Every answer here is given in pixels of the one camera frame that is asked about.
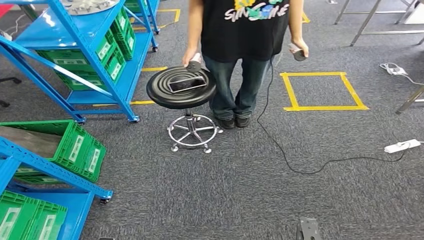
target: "black shoe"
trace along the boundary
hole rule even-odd
[[[234,119],[231,120],[221,120],[221,119],[217,119],[216,120],[219,124],[219,126],[221,126],[221,128],[223,129],[233,129],[235,128],[235,124],[234,124]]]
[[[246,128],[247,126],[249,126],[249,124],[251,123],[251,119],[250,118],[235,118],[235,125],[237,126],[237,128]]]

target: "white cable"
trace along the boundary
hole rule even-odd
[[[380,64],[379,67],[386,70],[387,73],[390,75],[403,76],[407,78],[413,84],[424,86],[424,83],[419,83],[412,80],[412,78],[408,76],[408,73],[396,63],[393,63],[393,62],[383,63],[383,64]]]
[[[8,35],[10,35],[11,37],[13,37],[13,35],[15,35],[15,34],[17,34],[17,33],[18,33],[19,29],[24,28],[24,27],[26,27],[26,26],[28,26],[28,25],[29,25],[29,23],[26,23],[26,24],[25,24],[25,25],[23,25],[23,26],[19,26],[19,20],[21,20],[24,16],[25,16],[25,14],[22,14],[22,15],[20,15],[20,16],[16,19],[16,21],[15,21],[16,25],[15,25],[15,26],[11,26],[11,27],[9,27],[8,29],[6,29],[5,31],[3,31],[3,30],[1,30],[1,29],[0,29],[0,32],[8,34],[8,32],[9,32],[10,30],[15,29],[15,31],[14,31],[13,33],[8,34]]]

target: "person's arm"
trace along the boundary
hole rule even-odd
[[[291,42],[303,50],[305,57],[309,57],[309,48],[302,36],[303,13],[304,0],[290,0],[288,26],[291,33]]]
[[[198,50],[203,26],[203,0],[189,0],[188,5],[188,45],[182,58],[187,66]]]

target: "black stool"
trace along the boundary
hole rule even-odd
[[[210,153],[212,150],[208,147],[208,143],[214,139],[217,133],[223,131],[215,125],[212,119],[192,114],[191,109],[199,107],[214,96],[216,92],[216,83],[212,74],[201,69],[198,72],[188,72],[182,66],[170,67],[156,73],[147,83],[147,94],[151,100],[158,105],[168,109],[184,110],[184,116],[177,118],[167,128],[170,138],[175,142],[171,147],[173,152],[178,151],[178,145],[187,147],[204,146],[204,152]],[[201,119],[208,120],[210,126],[196,127],[196,123]],[[178,125],[178,122],[185,120],[187,126]],[[174,129],[187,131],[182,137],[175,138],[173,136]],[[212,130],[212,136],[203,140],[199,132]],[[183,140],[188,136],[195,137],[200,143],[189,144]]]

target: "hand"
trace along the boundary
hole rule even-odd
[[[184,65],[184,67],[187,67],[189,65],[190,60],[195,56],[195,54],[198,52],[197,48],[187,48],[187,50],[185,50],[185,54],[182,57],[182,64]]]
[[[308,47],[308,45],[306,45],[303,38],[292,39],[291,43],[296,45],[300,50],[303,50],[305,57],[307,57],[307,58],[309,57],[309,47]]]

